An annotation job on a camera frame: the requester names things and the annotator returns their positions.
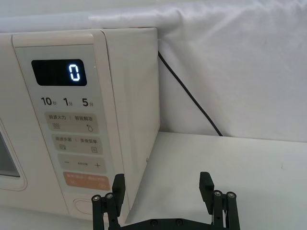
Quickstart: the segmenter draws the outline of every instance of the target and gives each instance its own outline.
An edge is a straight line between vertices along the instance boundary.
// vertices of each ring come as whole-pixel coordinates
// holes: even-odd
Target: black cable
[[[202,114],[205,115],[205,117],[208,119],[212,127],[215,129],[217,134],[222,137],[222,133],[219,131],[219,129],[216,127],[215,123],[212,121],[212,119],[209,117],[209,115],[206,113],[206,111],[201,107],[201,105],[196,101],[196,99],[193,97],[193,95],[190,93],[190,91],[187,89],[187,87],[183,84],[183,82],[180,80],[180,78],[177,76],[177,74],[172,70],[172,68],[169,66],[169,64],[165,61],[163,56],[158,52],[158,56],[163,62],[163,64],[166,66],[166,68],[170,71],[170,73],[175,77],[175,79],[178,81],[178,83],[181,85],[181,87],[184,89],[184,91],[188,94],[188,96],[191,98],[191,100],[194,102],[194,104],[199,108],[199,110],[202,112]]]

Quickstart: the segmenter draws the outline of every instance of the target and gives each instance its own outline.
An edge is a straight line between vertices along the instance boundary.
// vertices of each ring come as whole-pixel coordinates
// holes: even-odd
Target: microwave
[[[124,222],[160,126],[155,28],[0,34],[0,205]]]

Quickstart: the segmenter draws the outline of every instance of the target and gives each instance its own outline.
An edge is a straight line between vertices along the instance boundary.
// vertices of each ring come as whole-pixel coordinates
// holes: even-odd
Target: white surface
[[[241,229],[305,229],[306,151],[306,143],[159,133],[127,220],[210,223],[198,189],[200,172],[207,171],[216,189],[237,194]],[[1,229],[40,230],[42,224],[47,230],[92,227],[90,222],[0,208]]]
[[[2,2],[1,32],[157,27],[161,53],[224,135],[307,141],[307,0]],[[161,64],[160,96],[162,130],[216,135]]]

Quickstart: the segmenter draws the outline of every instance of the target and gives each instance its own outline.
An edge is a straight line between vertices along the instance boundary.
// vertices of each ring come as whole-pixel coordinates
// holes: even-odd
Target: white cloth
[[[0,32],[158,28],[159,49],[225,136],[307,141],[307,0],[206,0],[0,19]],[[160,63],[161,129],[216,135]]]

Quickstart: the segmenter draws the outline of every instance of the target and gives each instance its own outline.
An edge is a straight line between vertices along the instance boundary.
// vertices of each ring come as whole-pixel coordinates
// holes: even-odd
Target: button icon
[[[61,129],[59,123],[52,123],[54,129]]]
[[[93,128],[90,125],[86,125],[88,127],[88,131],[92,132]]]
[[[59,145],[59,149],[60,150],[65,150],[66,149],[66,145]]]
[[[98,153],[97,147],[92,147],[92,153]]]

